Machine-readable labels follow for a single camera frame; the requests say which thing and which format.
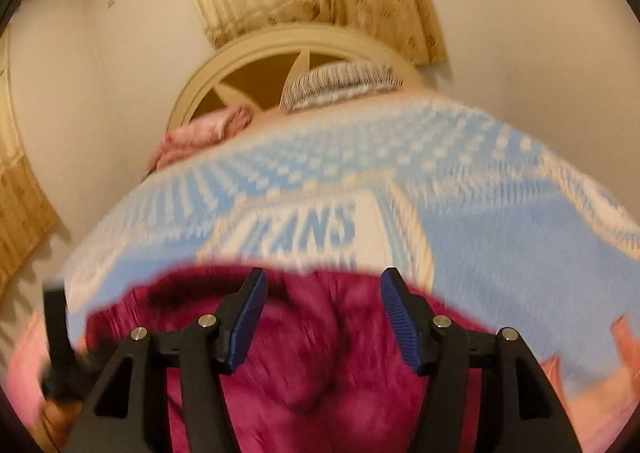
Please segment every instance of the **black clamp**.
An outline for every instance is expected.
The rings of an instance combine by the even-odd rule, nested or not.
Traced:
[[[63,290],[46,292],[51,366],[44,390],[57,401],[84,402],[65,452],[170,453],[166,369],[179,367],[191,452],[238,453],[219,375],[244,362],[267,290],[264,271],[252,269],[214,314],[174,332],[137,327],[117,348],[100,347],[106,360],[95,368],[68,341]]]
[[[404,362],[430,376],[410,453],[459,450],[469,368],[482,369],[476,453],[580,453],[556,392],[516,330],[464,330],[410,293],[395,268],[382,274],[380,289]]]

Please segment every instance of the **striped pillow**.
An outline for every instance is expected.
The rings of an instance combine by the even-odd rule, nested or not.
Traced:
[[[291,82],[282,92],[280,110],[293,112],[320,107],[402,86],[390,65],[369,61],[341,61],[313,69]]]

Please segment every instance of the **fuzzy fabric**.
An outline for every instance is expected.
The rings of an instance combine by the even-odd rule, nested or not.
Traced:
[[[153,332],[184,328],[239,289],[249,267],[186,267],[136,287],[91,315],[89,348],[124,338],[142,325]],[[427,385],[402,362],[380,298],[380,279],[316,271],[267,270],[269,295],[243,366],[222,377],[243,453],[404,453]],[[468,329],[478,325],[429,298]],[[479,372],[471,371],[463,446],[473,451]],[[174,451],[188,443],[180,416],[178,370],[168,374]]]
[[[253,118],[247,106],[215,110],[197,117],[186,126],[167,132],[149,157],[149,170],[162,170],[202,150],[231,139],[244,130]]]

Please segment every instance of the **pink cloth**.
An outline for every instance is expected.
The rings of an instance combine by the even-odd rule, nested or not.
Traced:
[[[91,315],[87,344],[124,338],[133,327],[180,329],[235,292],[249,268],[186,267],[136,287]],[[247,360],[222,386],[242,453],[404,453],[415,428],[426,378],[402,362],[380,299],[380,279],[316,271],[267,271],[269,296]],[[430,298],[438,313],[477,325]],[[469,375],[460,452],[473,451],[479,372]],[[174,451],[188,451],[178,370],[168,374]]]
[[[191,157],[202,150],[231,139],[252,120],[247,106],[216,110],[194,119],[186,126],[167,132],[147,163],[149,170],[162,168]]]
[[[4,387],[15,414],[25,426],[36,423],[38,407],[44,401],[39,379],[48,359],[47,335],[36,311],[15,345]]]

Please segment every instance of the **bed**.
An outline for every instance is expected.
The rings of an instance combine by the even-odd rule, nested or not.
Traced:
[[[403,87],[288,116],[275,108],[287,83],[345,59],[385,62]],[[74,340],[93,309],[180,263],[395,266],[484,325],[516,327],[584,451],[607,449],[640,395],[640,227],[601,185],[337,27],[229,44],[191,77],[167,126],[237,104],[255,111],[249,128],[147,178],[69,259]],[[36,320],[20,346],[33,354],[42,337]]]

